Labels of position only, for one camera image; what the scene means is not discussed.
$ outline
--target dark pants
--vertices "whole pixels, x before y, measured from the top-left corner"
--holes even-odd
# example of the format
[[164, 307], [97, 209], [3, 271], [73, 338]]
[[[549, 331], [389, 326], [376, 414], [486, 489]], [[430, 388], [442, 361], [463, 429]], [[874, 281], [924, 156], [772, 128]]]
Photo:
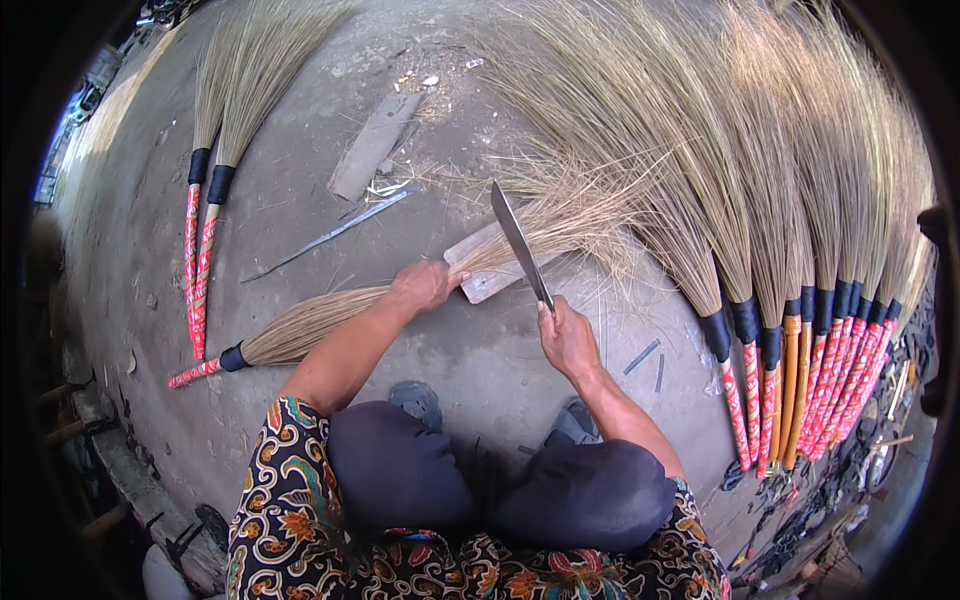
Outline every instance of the dark pants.
[[537, 549], [638, 548], [667, 520], [676, 492], [660, 461], [636, 444], [548, 447], [480, 517], [450, 439], [390, 402], [357, 404], [334, 415], [327, 456], [353, 524], [372, 530], [483, 527]]

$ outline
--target knife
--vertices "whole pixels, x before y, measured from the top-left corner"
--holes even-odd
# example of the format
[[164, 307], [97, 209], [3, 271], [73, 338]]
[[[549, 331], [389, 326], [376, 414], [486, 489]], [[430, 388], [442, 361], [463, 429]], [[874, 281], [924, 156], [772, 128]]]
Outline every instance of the knife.
[[527, 275], [530, 286], [534, 288], [534, 293], [537, 294], [537, 300], [546, 302], [546, 305], [550, 307], [550, 312], [553, 312], [553, 298], [546, 291], [546, 284], [543, 283], [540, 268], [530, 252], [527, 238], [523, 236], [523, 231], [516, 221], [514, 211], [507, 204], [507, 199], [500, 191], [500, 186], [497, 185], [496, 181], [493, 182], [493, 188], [490, 191], [490, 204], [493, 206], [493, 214], [496, 215], [496, 220], [500, 222], [503, 234], [507, 236], [507, 241], [510, 242], [510, 248], [514, 251], [516, 261], [523, 267], [523, 273]]

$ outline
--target batik shirt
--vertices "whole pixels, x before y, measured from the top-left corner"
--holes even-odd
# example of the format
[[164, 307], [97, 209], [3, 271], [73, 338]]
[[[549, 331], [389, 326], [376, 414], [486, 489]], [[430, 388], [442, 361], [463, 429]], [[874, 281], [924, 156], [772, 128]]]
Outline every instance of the batik shirt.
[[693, 495], [677, 480], [673, 513], [642, 548], [507, 547], [478, 533], [458, 546], [433, 531], [391, 529], [350, 541], [326, 460], [327, 420], [293, 397], [274, 400], [230, 524], [227, 598], [728, 598]]

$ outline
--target shoe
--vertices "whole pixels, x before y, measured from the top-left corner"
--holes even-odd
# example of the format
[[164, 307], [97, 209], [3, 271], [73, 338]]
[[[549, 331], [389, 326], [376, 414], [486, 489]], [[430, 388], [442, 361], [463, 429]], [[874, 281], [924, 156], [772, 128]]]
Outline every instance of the shoe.
[[422, 381], [401, 381], [390, 389], [389, 400], [403, 412], [423, 422], [431, 431], [440, 433], [444, 414], [433, 388]]
[[586, 404], [576, 398], [570, 402], [553, 422], [553, 428], [543, 441], [543, 447], [557, 445], [600, 444], [600, 429]]

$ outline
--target broom handle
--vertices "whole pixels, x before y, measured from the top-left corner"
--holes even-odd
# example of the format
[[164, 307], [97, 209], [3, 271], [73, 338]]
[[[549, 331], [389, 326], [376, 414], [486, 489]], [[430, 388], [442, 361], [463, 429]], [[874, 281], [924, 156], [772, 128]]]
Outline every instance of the broom handle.
[[220, 370], [220, 358], [214, 358], [213, 360], [208, 360], [205, 363], [201, 363], [189, 371], [184, 371], [176, 377], [171, 377], [167, 379], [167, 387], [171, 390], [180, 387], [181, 385], [186, 385], [193, 381], [194, 379], [199, 379], [205, 375], [209, 375], [213, 372]]
[[883, 324], [883, 332], [880, 334], [874, 355], [867, 367], [867, 373], [863, 379], [860, 380], [860, 384], [856, 387], [850, 404], [847, 405], [843, 416], [840, 418], [837, 442], [843, 442], [847, 439], [851, 429], [853, 429], [853, 426], [856, 425], [857, 420], [860, 418], [863, 407], [866, 406], [867, 401], [870, 399], [876, 382], [880, 379], [880, 373], [883, 372], [883, 365], [887, 362], [887, 344], [890, 343], [890, 338], [893, 337], [896, 327], [896, 318]]
[[836, 433], [837, 425], [840, 423], [840, 417], [843, 415], [843, 411], [847, 408], [847, 404], [850, 403], [850, 395], [844, 394], [844, 390], [847, 388], [847, 380], [851, 375], [851, 366], [853, 364], [853, 359], [862, 351], [863, 344], [863, 334], [867, 330], [867, 322], [862, 319], [853, 320], [853, 329], [850, 334], [850, 347], [847, 350], [847, 353], [844, 355], [844, 364], [840, 370], [840, 376], [837, 377], [837, 385], [834, 386], [834, 398], [832, 400], [832, 410], [829, 411], [827, 417], [827, 425], [824, 427], [824, 431], [820, 434], [820, 439], [817, 441], [817, 449], [814, 450], [815, 453], [820, 453], [821, 455], [826, 452], [827, 446], [829, 444], [832, 447], [833, 436]]
[[743, 347], [743, 371], [747, 379], [747, 434], [750, 438], [752, 464], [760, 454], [760, 382], [756, 370], [756, 341]]
[[219, 204], [206, 206], [204, 234], [200, 238], [200, 255], [197, 257], [197, 283], [193, 299], [193, 357], [204, 360], [206, 344], [206, 290], [210, 280], [210, 255], [213, 253], [213, 232], [217, 227]]
[[740, 405], [740, 391], [736, 387], [733, 365], [728, 358], [719, 366], [720, 376], [723, 379], [723, 395], [727, 401], [727, 408], [730, 409], [733, 436], [736, 438], [736, 454], [740, 459], [740, 468], [750, 470], [750, 447], [747, 444], [747, 430], [743, 425], [743, 407]]
[[760, 428], [759, 456], [756, 459], [756, 478], [766, 476], [770, 458], [770, 440], [774, 428], [774, 405], [777, 403], [777, 369], [763, 371], [763, 425]]
[[824, 362], [820, 366], [820, 377], [817, 379], [817, 389], [813, 394], [813, 412], [810, 415], [810, 426], [807, 429], [807, 435], [804, 442], [804, 452], [809, 455], [816, 443], [816, 436], [820, 434], [820, 419], [823, 417], [822, 411], [826, 407], [827, 386], [830, 380], [830, 372], [833, 371], [833, 363], [836, 362], [837, 346], [840, 344], [840, 336], [843, 335], [843, 319], [834, 319], [830, 326], [830, 333], [827, 336], [827, 346], [824, 350]]
[[183, 229], [183, 274], [186, 276], [186, 321], [193, 339], [193, 292], [197, 279], [197, 209], [200, 184], [191, 183], [186, 195], [186, 227]]
[[839, 390], [836, 395], [834, 395], [833, 391], [839, 387], [837, 386], [837, 380], [840, 378], [840, 371], [843, 369], [847, 351], [850, 349], [852, 328], [853, 317], [846, 317], [843, 320], [840, 338], [837, 340], [837, 351], [834, 355], [833, 367], [830, 369], [829, 379], [827, 380], [827, 385], [824, 387], [824, 397], [820, 404], [817, 405], [816, 428], [813, 430], [813, 436], [810, 438], [810, 448], [814, 449], [814, 452], [816, 452], [815, 448], [817, 447], [817, 443], [820, 442], [820, 437], [824, 434], [824, 429], [827, 428], [827, 422], [833, 415], [833, 409], [836, 408], [837, 399], [840, 397]]
[[806, 386], [810, 372], [810, 348], [813, 342], [813, 324], [804, 323], [800, 328], [800, 360], [797, 372], [797, 394], [793, 405], [793, 420], [790, 422], [789, 439], [782, 452], [783, 467], [792, 470], [797, 463], [797, 443], [804, 425], [806, 410]]
[[770, 438], [770, 461], [776, 462], [780, 456], [780, 428], [783, 425], [783, 363], [777, 365], [777, 388], [774, 395], [774, 428]]
[[856, 355], [856, 361], [853, 364], [853, 368], [850, 371], [850, 375], [847, 377], [847, 382], [844, 384], [843, 393], [840, 395], [840, 402], [838, 403], [837, 410], [840, 411], [840, 419], [837, 422], [837, 426], [834, 429], [832, 443], [840, 441], [840, 434], [843, 428], [844, 414], [847, 412], [847, 407], [851, 405], [852, 402], [855, 402], [856, 389], [859, 387], [860, 382], [867, 375], [869, 370], [871, 359], [874, 357], [874, 352], [876, 351], [877, 345], [880, 343], [880, 337], [883, 335], [883, 326], [878, 323], [870, 323], [870, 326], [867, 327], [867, 331], [863, 336], [863, 344], [859, 353]]
[[813, 410], [817, 382], [820, 380], [820, 367], [824, 363], [824, 349], [827, 346], [827, 336], [818, 335], [813, 339], [813, 354], [810, 358], [810, 369], [806, 378], [806, 394], [804, 395], [804, 420], [800, 427], [800, 438], [797, 441], [797, 449], [805, 454], [806, 438], [810, 432], [810, 422], [813, 420]]
[[780, 452], [776, 457], [786, 458], [786, 448], [790, 444], [793, 429], [793, 407], [797, 401], [797, 364], [800, 359], [800, 315], [783, 317], [783, 341], [786, 351], [783, 354], [783, 405], [780, 415]]

